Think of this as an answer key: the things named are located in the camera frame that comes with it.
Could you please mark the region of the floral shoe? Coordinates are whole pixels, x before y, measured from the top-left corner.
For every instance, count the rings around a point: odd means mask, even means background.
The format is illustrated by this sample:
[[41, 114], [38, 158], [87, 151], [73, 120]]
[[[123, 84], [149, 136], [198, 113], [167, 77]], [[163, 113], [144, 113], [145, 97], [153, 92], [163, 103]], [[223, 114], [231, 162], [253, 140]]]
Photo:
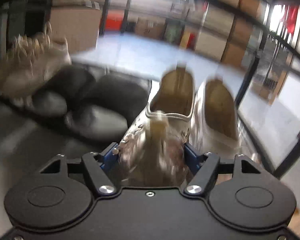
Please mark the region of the floral shoe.
[[218, 77], [204, 81], [196, 92], [189, 143], [200, 153], [226, 159], [240, 149], [234, 99]]
[[184, 145], [194, 110], [194, 80], [186, 66], [165, 73], [153, 99], [117, 148], [121, 183], [132, 187], [180, 186], [188, 173]]

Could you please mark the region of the black slipper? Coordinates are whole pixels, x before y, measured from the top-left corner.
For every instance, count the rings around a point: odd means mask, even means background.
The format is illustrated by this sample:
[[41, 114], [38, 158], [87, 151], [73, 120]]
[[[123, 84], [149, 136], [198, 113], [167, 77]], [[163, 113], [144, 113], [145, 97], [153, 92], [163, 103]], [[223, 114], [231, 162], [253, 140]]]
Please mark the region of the black slipper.
[[64, 67], [27, 98], [25, 107], [39, 116], [63, 116], [77, 106], [95, 81], [94, 76], [84, 68]]
[[99, 78], [65, 116], [67, 128], [97, 142], [119, 141], [146, 107], [151, 80], [119, 74]]

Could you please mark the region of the black metal shoe rack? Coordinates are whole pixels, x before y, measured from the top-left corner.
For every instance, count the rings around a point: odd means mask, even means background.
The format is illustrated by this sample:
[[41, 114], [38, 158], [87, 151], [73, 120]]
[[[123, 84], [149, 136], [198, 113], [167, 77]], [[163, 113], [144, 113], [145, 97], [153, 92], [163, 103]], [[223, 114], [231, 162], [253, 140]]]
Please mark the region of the black metal shoe rack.
[[[254, 60], [250, 65], [250, 67], [248, 68], [244, 80], [240, 86], [239, 92], [235, 98], [236, 106], [239, 106], [241, 104], [248, 90], [248, 87], [251, 84], [253, 76], [257, 71], [261, 55], [264, 51], [264, 46], [266, 44], [266, 38], [268, 36], [271, 36], [273, 39], [277, 40], [277, 42], [279, 42], [284, 47], [286, 47], [289, 50], [289, 52], [292, 53], [293, 56], [300, 61], [300, 53], [295, 48], [289, 45], [283, 38], [271, 32], [266, 25], [262, 24], [256, 18], [247, 14], [241, 9], [235, 8], [229, 3], [223, 2], [222, 0], [194, 0], [194, 1], [205, 1], [221, 10], [234, 14], [236, 18], [241, 18], [262, 31], [262, 40], [259, 45], [259, 48], [252, 52], [254, 55]], [[131, 4], [131, 0], [127, 0], [126, 6], [123, 7], [125, 11], [123, 23], [127, 22], [128, 13], [131, 11], [130, 4]], [[102, 5], [106, 10], [108, 10], [110, 8], [110, 0], [104, 0], [104, 3]], [[16, 14], [18, 12], [29, 11], [29, 10], [50, 11], [51, 8], [52, 8], [52, 0], [0, 0], [0, 16], [4, 14], [8, 14], [8, 15]], [[296, 142], [292, 150], [289, 152], [289, 154], [281, 162], [281, 164], [278, 167], [274, 167], [272, 162], [269, 159], [269, 154], [263, 148], [257, 135], [252, 131], [252, 129], [247, 124], [245, 124], [244, 126], [246, 132], [248, 133], [251, 139], [254, 148], [261, 156], [262, 164], [264, 165], [266, 170], [269, 171], [276, 178], [281, 179], [300, 158], [300, 138], [298, 139], [298, 141]]]

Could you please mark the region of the beige sneaker right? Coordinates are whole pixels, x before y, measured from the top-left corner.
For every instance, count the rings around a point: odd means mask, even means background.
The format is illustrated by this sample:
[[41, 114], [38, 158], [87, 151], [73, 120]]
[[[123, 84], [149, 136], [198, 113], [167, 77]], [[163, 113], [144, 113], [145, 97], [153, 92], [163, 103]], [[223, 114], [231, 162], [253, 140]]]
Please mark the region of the beige sneaker right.
[[17, 36], [0, 60], [0, 96], [23, 103], [65, 66], [71, 64], [66, 38], [50, 37], [52, 27], [33, 37]]

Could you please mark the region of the cardboard box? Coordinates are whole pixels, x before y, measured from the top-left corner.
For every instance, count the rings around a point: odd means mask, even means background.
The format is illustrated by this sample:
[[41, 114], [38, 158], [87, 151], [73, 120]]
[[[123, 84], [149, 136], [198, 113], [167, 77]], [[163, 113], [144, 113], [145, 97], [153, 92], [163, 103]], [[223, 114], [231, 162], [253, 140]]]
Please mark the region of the cardboard box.
[[50, 13], [52, 35], [67, 39], [70, 54], [94, 49], [101, 17], [99, 4], [90, 0], [54, 6]]

